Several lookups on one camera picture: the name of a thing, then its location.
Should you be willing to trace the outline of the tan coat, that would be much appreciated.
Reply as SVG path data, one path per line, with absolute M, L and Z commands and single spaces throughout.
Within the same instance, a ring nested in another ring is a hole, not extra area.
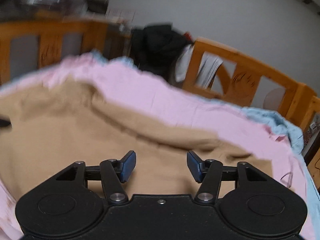
M 18 199 L 75 161 L 98 165 L 133 150 L 137 164 L 125 185 L 128 195 L 195 194 L 198 185 L 186 162 L 189 150 L 226 166 L 246 161 L 268 175 L 259 160 L 216 133 L 170 126 L 106 101 L 91 85 L 67 81 L 1 97 L 1 180 Z

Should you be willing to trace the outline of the pink bed sheet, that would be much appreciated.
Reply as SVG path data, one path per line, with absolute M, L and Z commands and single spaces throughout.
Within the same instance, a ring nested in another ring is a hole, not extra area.
M 208 101 L 121 60 L 66 57 L 1 87 L 1 239 L 22 237 L 19 198 L 76 161 L 137 154 L 129 195 L 195 194 L 186 153 L 246 161 L 303 199 L 307 182 L 291 138 L 246 108 Z

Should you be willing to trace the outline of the light blue blanket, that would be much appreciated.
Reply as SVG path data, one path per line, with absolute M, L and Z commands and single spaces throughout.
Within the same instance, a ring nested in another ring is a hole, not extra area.
M 275 177 L 307 202 L 303 237 L 319 239 L 319 198 L 302 160 L 303 133 L 278 113 L 199 98 L 122 60 L 93 58 L 79 70 L 78 78 L 93 83 L 105 99 L 121 106 L 171 126 L 216 132 L 258 158 L 271 159 Z

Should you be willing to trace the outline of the white quilted cloth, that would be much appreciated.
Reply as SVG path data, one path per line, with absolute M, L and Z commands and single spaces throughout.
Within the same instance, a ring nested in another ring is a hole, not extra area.
M 181 83 L 185 80 L 193 50 L 193 45 L 187 45 L 183 48 L 181 55 L 177 59 L 175 65 L 175 81 L 177 83 Z M 222 63 L 223 60 L 220 57 L 211 53 L 204 53 L 201 58 L 196 85 L 208 88 Z

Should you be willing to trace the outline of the black jacket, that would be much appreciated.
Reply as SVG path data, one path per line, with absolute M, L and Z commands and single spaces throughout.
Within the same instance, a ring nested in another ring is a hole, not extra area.
M 173 65 L 193 40 L 172 28 L 171 24 L 153 24 L 131 31 L 130 57 L 142 71 L 168 81 Z

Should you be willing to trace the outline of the dark bag on shelf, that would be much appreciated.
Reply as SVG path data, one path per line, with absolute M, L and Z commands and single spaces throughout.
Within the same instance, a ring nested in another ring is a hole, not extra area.
M 105 15 L 107 13 L 109 0 L 87 0 L 87 11 Z

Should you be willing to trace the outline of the wooden bed rail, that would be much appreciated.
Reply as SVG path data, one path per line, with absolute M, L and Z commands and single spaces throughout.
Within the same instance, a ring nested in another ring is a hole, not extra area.
M 196 85 L 204 53 L 211 53 L 235 63 L 233 75 L 229 75 L 224 66 L 220 66 L 216 72 L 222 86 L 221 94 Z M 219 42 L 203 37 L 197 38 L 182 88 L 208 99 L 220 99 L 238 106 L 250 106 L 262 77 L 285 89 L 277 109 L 278 113 L 303 131 L 307 131 L 314 116 L 319 113 L 319 98 L 314 90 L 269 65 Z

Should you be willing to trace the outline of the wooden bed headboard frame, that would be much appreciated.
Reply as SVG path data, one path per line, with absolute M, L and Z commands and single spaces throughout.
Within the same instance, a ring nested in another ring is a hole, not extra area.
M 124 48 L 130 34 L 119 33 L 108 29 L 110 23 L 101 20 L 34 20 L 1 23 L 1 85 L 11 79 L 10 47 L 12 39 L 35 35 L 38 37 L 37 66 L 43 68 L 61 60 L 63 37 L 68 33 L 82 35 L 81 53 L 92 49 L 100 52 L 105 48 L 105 40 L 115 38 Z

